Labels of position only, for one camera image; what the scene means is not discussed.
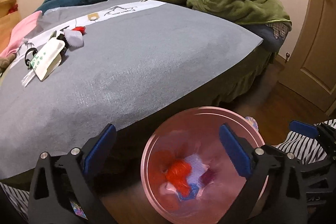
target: metal bolt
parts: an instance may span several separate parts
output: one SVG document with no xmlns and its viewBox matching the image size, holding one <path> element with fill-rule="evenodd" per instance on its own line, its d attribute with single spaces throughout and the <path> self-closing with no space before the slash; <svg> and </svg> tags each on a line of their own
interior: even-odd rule
<svg viewBox="0 0 336 224">
<path fill-rule="evenodd" d="M 295 155 L 293 154 L 293 153 L 291 153 L 291 152 L 289 152 L 289 153 L 287 153 L 287 157 L 289 158 L 289 159 L 295 159 Z"/>
<path fill-rule="evenodd" d="M 79 152 L 80 152 L 81 150 L 79 149 L 79 148 L 73 148 L 72 150 L 71 150 L 71 154 L 73 154 L 73 155 L 77 155 Z"/>
<path fill-rule="evenodd" d="M 47 156 L 48 156 L 48 153 L 47 153 L 47 152 L 43 152 L 43 153 L 40 155 L 41 159 L 45 159 Z"/>
<path fill-rule="evenodd" d="M 257 155 L 263 155 L 265 152 L 264 152 L 264 150 L 262 150 L 261 148 L 256 148 L 255 153 L 256 153 Z"/>
</svg>

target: wooden floor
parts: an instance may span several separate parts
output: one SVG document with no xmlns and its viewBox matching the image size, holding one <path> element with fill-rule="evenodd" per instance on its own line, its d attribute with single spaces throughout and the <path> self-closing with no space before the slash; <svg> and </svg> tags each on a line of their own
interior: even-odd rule
<svg viewBox="0 0 336 224">
<path fill-rule="evenodd" d="M 294 119 L 307 123 L 328 120 L 312 103 L 277 82 L 282 69 L 280 63 L 269 65 L 248 93 L 230 104 L 221 105 L 244 117 L 254 117 L 265 143 L 272 145 L 285 139 L 288 124 Z M 169 223 L 154 210 L 145 196 L 139 162 L 134 162 L 125 174 L 106 183 L 115 187 L 101 200 L 119 224 Z"/>
</svg>

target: door panel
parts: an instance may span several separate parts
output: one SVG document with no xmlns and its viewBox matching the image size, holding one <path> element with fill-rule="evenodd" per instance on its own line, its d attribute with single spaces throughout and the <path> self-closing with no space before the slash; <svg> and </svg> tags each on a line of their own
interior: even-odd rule
<svg viewBox="0 0 336 224">
<path fill-rule="evenodd" d="M 306 19 L 279 82 L 323 111 L 336 98 L 336 0 L 309 0 Z"/>
</svg>

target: pink bucket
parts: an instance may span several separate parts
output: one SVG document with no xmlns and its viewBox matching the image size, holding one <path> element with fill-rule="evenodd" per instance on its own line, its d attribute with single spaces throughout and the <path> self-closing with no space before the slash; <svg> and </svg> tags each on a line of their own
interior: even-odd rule
<svg viewBox="0 0 336 224">
<path fill-rule="evenodd" d="M 142 155 L 141 179 L 155 210 L 174 224 L 215 224 L 230 208 L 246 179 L 236 172 L 219 140 L 219 127 L 227 123 L 252 147 L 264 145 L 260 134 L 242 116 L 218 107 L 182 111 L 166 120 L 148 140 Z M 197 153 L 216 172 L 200 197 L 179 201 L 171 192 L 162 194 L 164 172 L 176 159 Z"/>
</svg>

